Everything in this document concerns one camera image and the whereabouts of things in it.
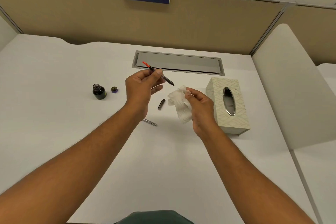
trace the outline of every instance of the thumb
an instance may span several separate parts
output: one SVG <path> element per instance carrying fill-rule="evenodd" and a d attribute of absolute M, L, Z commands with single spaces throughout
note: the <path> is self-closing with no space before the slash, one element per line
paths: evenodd
<path fill-rule="evenodd" d="M 161 78 L 162 75 L 162 69 L 157 69 L 155 70 L 155 72 L 153 72 L 149 77 L 148 77 L 148 83 L 150 84 L 150 86 L 153 86 L 154 83 L 156 83 L 158 81 L 158 79 Z"/>
<path fill-rule="evenodd" d="M 194 108 L 195 105 L 197 105 L 199 103 L 199 101 L 192 94 L 190 94 L 188 91 L 185 93 L 185 98 L 189 101 L 192 108 Z"/>

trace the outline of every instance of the ink bottle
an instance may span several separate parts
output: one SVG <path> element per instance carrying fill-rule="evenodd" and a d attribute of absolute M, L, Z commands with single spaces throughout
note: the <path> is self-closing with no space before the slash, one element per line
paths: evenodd
<path fill-rule="evenodd" d="M 103 86 L 100 86 L 99 84 L 93 85 L 93 94 L 95 97 L 99 100 L 104 99 L 106 97 L 106 91 Z"/>

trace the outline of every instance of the forearm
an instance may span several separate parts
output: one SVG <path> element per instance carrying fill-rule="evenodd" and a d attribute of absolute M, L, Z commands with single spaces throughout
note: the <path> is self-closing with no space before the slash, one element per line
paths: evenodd
<path fill-rule="evenodd" d="M 288 195 L 250 163 L 218 126 L 202 140 L 246 224 L 313 223 Z"/>
<path fill-rule="evenodd" d="M 125 106 L 0 195 L 0 223 L 65 223 L 141 121 Z"/>

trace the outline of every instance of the white tissue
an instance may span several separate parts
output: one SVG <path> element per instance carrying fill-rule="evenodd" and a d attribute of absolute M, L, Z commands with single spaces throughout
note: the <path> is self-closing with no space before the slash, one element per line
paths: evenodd
<path fill-rule="evenodd" d="M 168 95 L 168 105 L 175 105 L 177 115 L 183 124 L 193 118 L 191 115 L 191 105 L 184 96 L 186 92 L 186 87 L 182 85 Z"/>

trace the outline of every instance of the hand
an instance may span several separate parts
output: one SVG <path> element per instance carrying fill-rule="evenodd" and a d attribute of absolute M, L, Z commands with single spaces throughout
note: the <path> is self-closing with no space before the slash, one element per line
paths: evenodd
<path fill-rule="evenodd" d="M 191 104 L 192 127 L 202 140 L 208 137 L 212 128 L 218 127 L 213 116 L 213 101 L 198 90 L 187 88 L 185 98 Z"/>
<path fill-rule="evenodd" d="M 155 72 L 149 69 L 141 70 L 126 79 L 127 101 L 125 105 L 131 106 L 132 110 L 143 119 L 148 112 L 148 103 L 151 95 L 163 89 L 161 78 L 162 69 L 156 69 Z"/>

